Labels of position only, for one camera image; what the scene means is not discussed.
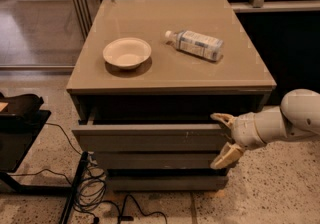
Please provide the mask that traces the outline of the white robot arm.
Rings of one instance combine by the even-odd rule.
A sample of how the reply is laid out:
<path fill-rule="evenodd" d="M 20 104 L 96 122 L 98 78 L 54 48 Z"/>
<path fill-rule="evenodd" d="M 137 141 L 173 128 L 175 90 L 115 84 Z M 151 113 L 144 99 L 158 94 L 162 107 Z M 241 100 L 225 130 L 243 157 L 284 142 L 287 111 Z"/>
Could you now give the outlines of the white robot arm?
<path fill-rule="evenodd" d="M 288 92 L 279 106 L 237 117 L 214 113 L 211 118 L 227 126 L 232 143 L 227 142 L 210 167 L 218 170 L 238 161 L 247 150 L 275 141 L 303 141 L 320 135 L 320 94 L 308 89 Z"/>

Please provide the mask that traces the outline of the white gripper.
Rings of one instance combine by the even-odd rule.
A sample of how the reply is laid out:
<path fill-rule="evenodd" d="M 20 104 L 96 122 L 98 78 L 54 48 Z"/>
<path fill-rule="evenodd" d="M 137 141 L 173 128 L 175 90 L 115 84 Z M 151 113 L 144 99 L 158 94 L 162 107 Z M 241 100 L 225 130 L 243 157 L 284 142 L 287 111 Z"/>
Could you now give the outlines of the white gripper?
<path fill-rule="evenodd" d="M 233 140 L 237 144 L 227 142 L 221 149 L 219 155 L 212 161 L 212 169 L 223 169 L 238 161 L 244 154 L 244 149 L 254 150 L 262 148 L 266 143 L 260 138 L 256 124 L 255 114 L 249 112 L 238 117 L 226 113 L 213 113 L 212 120 L 223 123 L 231 129 Z"/>

